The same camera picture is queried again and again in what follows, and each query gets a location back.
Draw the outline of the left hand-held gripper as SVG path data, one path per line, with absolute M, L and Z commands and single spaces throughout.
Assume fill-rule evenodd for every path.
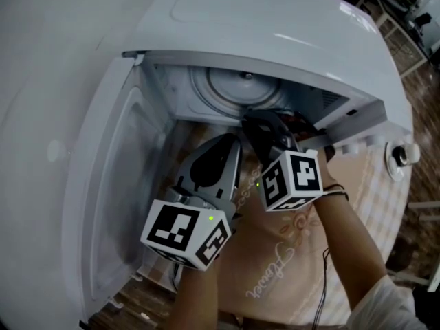
M 232 236 L 242 146 L 231 133 L 203 143 L 183 162 L 177 185 L 151 205 L 140 241 L 161 257 L 207 270 Z

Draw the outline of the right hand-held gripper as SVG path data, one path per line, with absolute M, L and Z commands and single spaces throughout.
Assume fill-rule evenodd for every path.
M 259 195 L 267 212 L 299 210 L 323 196 L 318 150 L 333 152 L 334 148 L 326 134 L 296 141 L 278 114 L 272 114 L 270 121 L 269 115 L 269 111 L 252 110 L 241 121 L 243 132 L 263 165 Z

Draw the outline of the person's right hand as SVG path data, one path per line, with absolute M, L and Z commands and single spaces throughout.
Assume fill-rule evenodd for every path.
M 324 191 L 336 190 L 341 185 L 331 176 L 328 163 L 336 154 L 336 149 L 330 143 L 325 129 L 317 130 L 303 115 L 295 112 L 293 115 L 282 115 L 283 122 L 293 133 L 296 148 L 303 153 L 308 150 L 317 152 L 320 176 Z

